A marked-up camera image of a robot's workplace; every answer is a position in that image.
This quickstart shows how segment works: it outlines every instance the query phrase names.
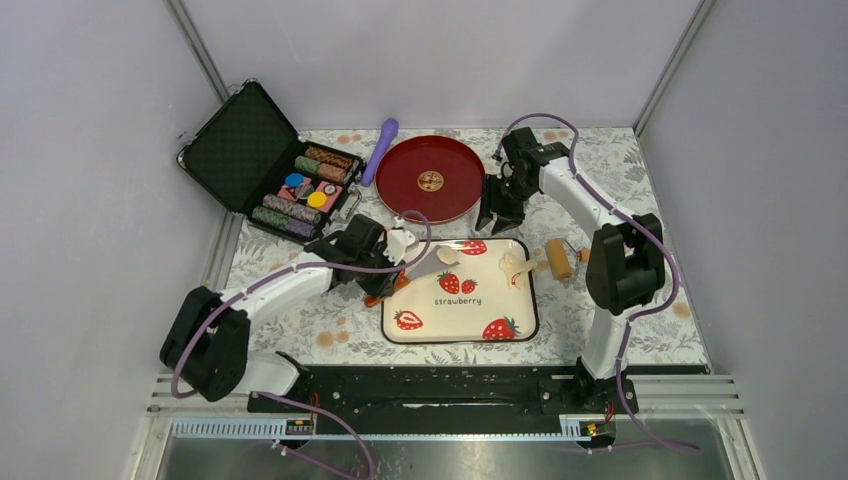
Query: gold emblem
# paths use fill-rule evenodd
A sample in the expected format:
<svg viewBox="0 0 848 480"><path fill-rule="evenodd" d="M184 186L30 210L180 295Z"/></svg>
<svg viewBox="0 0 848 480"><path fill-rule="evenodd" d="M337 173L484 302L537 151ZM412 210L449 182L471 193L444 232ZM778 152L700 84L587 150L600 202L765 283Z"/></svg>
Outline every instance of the gold emblem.
<svg viewBox="0 0 848 480"><path fill-rule="evenodd" d="M435 192L445 184L445 177L439 172L427 170L418 176L418 188L425 192Z"/></svg>

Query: open case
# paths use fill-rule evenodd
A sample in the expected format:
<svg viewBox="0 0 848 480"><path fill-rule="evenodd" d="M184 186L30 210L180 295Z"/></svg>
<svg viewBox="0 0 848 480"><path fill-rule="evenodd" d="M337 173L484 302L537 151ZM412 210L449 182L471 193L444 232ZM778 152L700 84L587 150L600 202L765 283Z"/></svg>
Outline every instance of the open case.
<svg viewBox="0 0 848 480"><path fill-rule="evenodd" d="M319 156L348 167L322 163L322 158L314 158ZM257 228L302 244L323 236L361 177L365 162L356 155L301 141L265 89L251 79L180 151L177 163L228 210L244 214ZM326 168L337 170L329 175ZM302 188L289 182L295 178L303 180L298 185ZM318 205L316 198L324 203Z"/></svg>

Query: red tray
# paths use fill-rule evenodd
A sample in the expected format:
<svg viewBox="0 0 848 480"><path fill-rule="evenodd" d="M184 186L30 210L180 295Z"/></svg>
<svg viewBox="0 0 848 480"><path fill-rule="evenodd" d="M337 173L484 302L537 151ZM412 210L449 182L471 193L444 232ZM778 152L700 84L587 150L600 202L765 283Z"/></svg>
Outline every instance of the red tray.
<svg viewBox="0 0 848 480"><path fill-rule="evenodd" d="M486 173L468 146L448 137L405 140L386 153L374 186L389 210L418 210L430 223L455 220L474 208Z"/></svg>

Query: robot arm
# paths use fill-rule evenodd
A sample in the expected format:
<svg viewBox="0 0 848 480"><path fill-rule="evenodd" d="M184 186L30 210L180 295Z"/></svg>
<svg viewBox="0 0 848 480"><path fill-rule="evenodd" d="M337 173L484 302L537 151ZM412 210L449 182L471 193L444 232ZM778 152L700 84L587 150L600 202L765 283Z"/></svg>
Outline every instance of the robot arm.
<svg viewBox="0 0 848 480"><path fill-rule="evenodd" d="M503 146L507 161L501 165L501 175L486 176L476 228L480 230L495 218L492 233L519 226L525 203L541 192L562 205L592 238L586 285L596 306L593 333L578 361L577 377L583 390L578 396L584 403L599 402L615 391L615 360L628 313L648 304L665 283L662 254L586 192L569 169L569 150L562 143L540 145L529 128L520 128L504 138ZM662 240L656 216L634 216L616 208Z"/></svg>
<svg viewBox="0 0 848 480"><path fill-rule="evenodd" d="M402 228L402 222L386 230L374 220L356 215L344 231L310 243L294 261L243 289L221 293L206 287L192 290L162 345L159 358L176 370L190 339L210 313L223 304L222 299L241 294L206 328L180 376L210 402L233 392L266 391L283 395L299 375L296 362L282 355L248 351L250 334L296 303L350 281L356 281L369 295L390 295L399 272L374 274L334 267L394 267L401 264L407 249L417 243L415 236ZM298 268L310 263L321 265Z"/></svg>

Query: gray wall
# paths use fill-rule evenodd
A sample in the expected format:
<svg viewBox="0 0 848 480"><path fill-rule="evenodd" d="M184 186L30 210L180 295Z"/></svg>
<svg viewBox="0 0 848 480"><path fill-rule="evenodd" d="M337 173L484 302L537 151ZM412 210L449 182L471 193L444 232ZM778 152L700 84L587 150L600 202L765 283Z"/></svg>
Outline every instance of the gray wall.
<svg viewBox="0 0 848 480"><path fill-rule="evenodd" d="M848 2L720 1L643 137L769 478L844 478Z"/></svg>
<svg viewBox="0 0 848 480"><path fill-rule="evenodd" d="M632 125L698 0L185 0L298 128Z"/></svg>
<svg viewBox="0 0 848 480"><path fill-rule="evenodd" d="M0 7L0 478L118 478L220 209L217 105L160 1Z"/></svg>

